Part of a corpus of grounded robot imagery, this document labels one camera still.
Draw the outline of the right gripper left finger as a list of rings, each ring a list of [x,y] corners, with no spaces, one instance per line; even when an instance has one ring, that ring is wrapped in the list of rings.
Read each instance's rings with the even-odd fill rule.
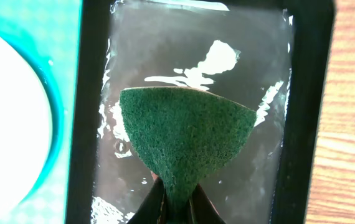
[[[167,201],[163,181],[158,177],[128,224],[166,224]]]

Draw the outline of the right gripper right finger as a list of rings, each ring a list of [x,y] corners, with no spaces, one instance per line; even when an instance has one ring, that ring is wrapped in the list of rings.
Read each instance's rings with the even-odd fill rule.
[[[225,224],[217,210],[207,197],[203,188],[197,184],[189,200],[191,223],[195,224]]]

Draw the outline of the green scrub sponge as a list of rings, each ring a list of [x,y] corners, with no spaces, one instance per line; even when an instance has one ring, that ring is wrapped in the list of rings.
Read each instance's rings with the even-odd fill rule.
[[[120,93],[133,149],[163,181],[167,223],[191,223],[197,184],[245,146],[256,114],[239,103],[188,87],[138,87]]]

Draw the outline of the white plate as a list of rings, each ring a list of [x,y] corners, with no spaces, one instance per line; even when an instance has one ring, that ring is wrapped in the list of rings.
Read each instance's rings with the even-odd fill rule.
[[[45,89],[27,61],[0,38],[0,218],[31,191],[51,143]]]

